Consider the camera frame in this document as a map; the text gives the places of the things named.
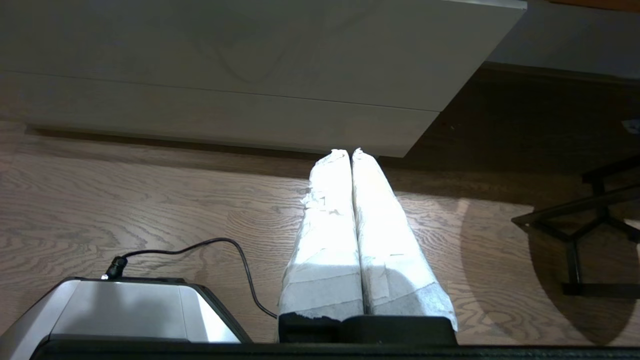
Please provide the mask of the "right gripper white taped left finger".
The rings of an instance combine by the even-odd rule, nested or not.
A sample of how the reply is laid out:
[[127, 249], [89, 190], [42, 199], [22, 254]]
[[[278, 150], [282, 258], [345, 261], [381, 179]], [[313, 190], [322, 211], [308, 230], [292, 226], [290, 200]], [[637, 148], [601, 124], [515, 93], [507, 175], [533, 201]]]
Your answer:
[[286, 265], [279, 316], [345, 321], [364, 314], [352, 167], [349, 154], [334, 149], [310, 172], [303, 214]]

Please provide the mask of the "right gripper white taped right finger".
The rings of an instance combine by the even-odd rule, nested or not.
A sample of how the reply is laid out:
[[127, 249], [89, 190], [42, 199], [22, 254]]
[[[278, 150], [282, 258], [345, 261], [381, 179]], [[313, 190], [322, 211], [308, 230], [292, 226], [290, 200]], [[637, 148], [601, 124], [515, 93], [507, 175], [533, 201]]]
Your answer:
[[443, 317], [457, 331], [450, 296], [426, 259], [381, 166], [357, 148], [351, 169], [366, 314]]

